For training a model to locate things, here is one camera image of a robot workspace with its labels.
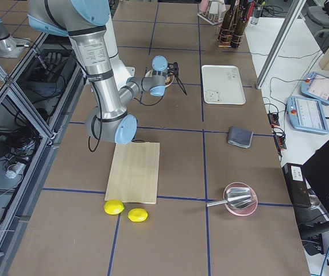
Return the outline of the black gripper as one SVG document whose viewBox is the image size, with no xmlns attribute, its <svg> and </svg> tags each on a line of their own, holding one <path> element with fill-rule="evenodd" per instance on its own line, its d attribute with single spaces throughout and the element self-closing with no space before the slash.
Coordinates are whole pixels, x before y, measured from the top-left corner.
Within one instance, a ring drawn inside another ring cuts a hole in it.
<svg viewBox="0 0 329 276">
<path fill-rule="evenodd" d="M 178 62 L 168 63 L 167 76 L 179 77 L 179 65 Z"/>
</svg>

